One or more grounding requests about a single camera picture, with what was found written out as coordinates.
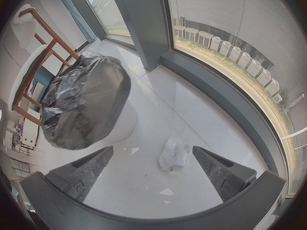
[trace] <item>white condenser unit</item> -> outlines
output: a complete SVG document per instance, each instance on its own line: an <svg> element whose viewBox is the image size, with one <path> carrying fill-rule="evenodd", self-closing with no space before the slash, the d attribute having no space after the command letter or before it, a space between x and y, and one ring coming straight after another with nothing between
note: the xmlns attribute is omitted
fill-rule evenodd
<svg viewBox="0 0 307 230"><path fill-rule="evenodd" d="M259 61L253 59L251 64L248 66L246 71L253 76L253 78L260 72L261 70L261 65Z"/></svg>
<svg viewBox="0 0 307 230"><path fill-rule="evenodd" d="M198 33L197 29L187 27L185 29L185 39L186 40L190 40L190 41L192 41L194 43L198 42L198 39L196 39L197 33Z"/></svg>
<svg viewBox="0 0 307 230"><path fill-rule="evenodd" d="M231 43L228 42L228 41L224 41L222 43L222 46L221 46L221 49L220 49L220 54L222 56L227 56L228 55L228 52L230 50L230 47L231 47Z"/></svg>
<svg viewBox="0 0 307 230"><path fill-rule="evenodd" d="M185 26L174 25L174 30L175 30L175 36L179 36L180 38L184 38Z"/></svg>
<svg viewBox="0 0 307 230"><path fill-rule="evenodd" d="M278 103L281 102L281 101L282 101L282 97L280 96L279 93L277 93L277 95L275 95L275 96L273 97L273 102L274 102L275 104L278 104Z"/></svg>
<svg viewBox="0 0 307 230"><path fill-rule="evenodd" d="M263 69L262 73L256 79L262 86L265 86L271 80L271 74L268 70Z"/></svg>
<svg viewBox="0 0 307 230"><path fill-rule="evenodd" d="M209 48L212 38L212 34L200 31L198 33L198 44L204 45L206 48Z"/></svg>
<svg viewBox="0 0 307 230"><path fill-rule="evenodd" d="M239 59L238 66L245 68L250 59L251 59L251 56L249 55L249 53L244 52L241 55L241 58Z"/></svg>
<svg viewBox="0 0 307 230"><path fill-rule="evenodd" d="M270 84L267 86L267 91L270 94L270 96L272 96L273 94L275 94L278 90L279 90L279 83L277 80L272 78L272 82L270 82Z"/></svg>
<svg viewBox="0 0 307 230"><path fill-rule="evenodd" d="M219 45L220 45L221 39L218 36L214 36L211 39L211 46L210 49L217 51L219 49Z"/></svg>
<svg viewBox="0 0 307 230"><path fill-rule="evenodd" d="M239 47L235 46L235 47L232 48L228 59L230 59L231 61L233 61L235 63L237 61L240 53L241 53L241 49Z"/></svg>

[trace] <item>white tile floor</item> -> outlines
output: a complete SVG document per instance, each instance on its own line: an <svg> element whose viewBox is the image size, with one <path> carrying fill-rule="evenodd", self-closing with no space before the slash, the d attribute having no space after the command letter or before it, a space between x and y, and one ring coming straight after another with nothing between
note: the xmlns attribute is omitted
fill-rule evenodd
<svg viewBox="0 0 307 230"><path fill-rule="evenodd" d="M179 217L221 204L221 198L192 154L180 172L166 174L159 168L159 156L170 137L251 167L257 171L257 177L267 170L262 156L240 126L193 85L163 66L151 73L145 71L137 53L116 43L96 40L86 49L118 58L131 73L129 100L138 120L130 136L112 144L114 156L85 204L136 218ZM46 174L107 145L99 141L79 151L55 148L40 130L31 171ZM139 150L130 156L132 148ZM166 188L173 195L159 194Z"/></svg>

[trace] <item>curtain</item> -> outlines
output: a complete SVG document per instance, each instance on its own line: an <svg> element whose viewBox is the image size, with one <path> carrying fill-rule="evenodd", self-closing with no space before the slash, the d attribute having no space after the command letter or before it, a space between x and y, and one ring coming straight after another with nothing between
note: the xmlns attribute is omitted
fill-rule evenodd
<svg viewBox="0 0 307 230"><path fill-rule="evenodd" d="M62 0L62 2L65 5L65 7L68 9L68 11L70 12L71 16L73 17L73 19L74 19L75 23L77 24L77 26L79 27L80 31L85 36L86 40L88 42L93 41L96 37L95 34L90 29L90 27L88 26L86 21L83 19L81 14L77 11L77 9L75 8L72 1L71 0Z"/></svg>

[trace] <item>wooden chair frame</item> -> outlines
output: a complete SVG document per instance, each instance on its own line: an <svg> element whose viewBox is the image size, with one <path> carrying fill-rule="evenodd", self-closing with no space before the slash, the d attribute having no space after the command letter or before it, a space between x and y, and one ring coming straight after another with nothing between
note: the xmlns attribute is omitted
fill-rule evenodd
<svg viewBox="0 0 307 230"><path fill-rule="evenodd" d="M30 87L30 83L34 77L34 75L36 74L37 70L40 68L40 66L53 54L56 58L58 58L64 65L66 65L67 67L70 67L70 64L64 60L61 56L59 56L53 49L52 47L56 44L59 43L59 45L61 45L63 47L63 49L65 49L73 58L78 59L78 55L75 51L73 51L52 29L51 27L44 21L44 19L39 15L39 13L37 12L37 10L35 8L29 8L26 10L23 10L20 14L19 17L26 14L26 13L31 13L34 17L34 19L36 19L36 21L46 30L46 32L49 33L50 36L52 36L52 41L48 44L47 48L44 50L43 54L40 56L40 58L38 59L38 61L36 62L33 70L30 72L30 74L28 75L28 77L25 79L25 81L23 82L23 84L21 85L20 90L17 92L14 102L13 102L13 110L15 110L16 112L18 112L20 115L24 116L25 118L27 118L28 120L34 122L35 124L41 126L41 121L35 117L33 117L32 115L30 115L29 113L27 113L26 111L24 111L23 109L21 109L21 107L18 106L18 103L21 101L22 97L25 97L26 99L28 99L31 103L33 103L34 105L38 106L39 108L42 108L42 105L40 103L38 103L37 101L33 100L30 96L28 96L27 92L29 90ZM44 42L44 40L42 40L40 38L40 36L38 36L36 33L34 35L34 37L41 43L41 44L46 44Z"/></svg>

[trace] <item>large window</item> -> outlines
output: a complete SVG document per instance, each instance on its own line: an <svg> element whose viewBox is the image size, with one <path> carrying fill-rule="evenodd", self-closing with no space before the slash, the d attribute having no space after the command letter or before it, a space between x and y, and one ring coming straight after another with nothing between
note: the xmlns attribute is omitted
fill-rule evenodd
<svg viewBox="0 0 307 230"><path fill-rule="evenodd" d="M88 0L107 34L130 36L114 0Z"/></svg>
<svg viewBox="0 0 307 230"><path fill-rule="evenodd" d="M288 195L306 174L307 43L281 0L168 0L174 48L234 81L281 138Z"/></svg>

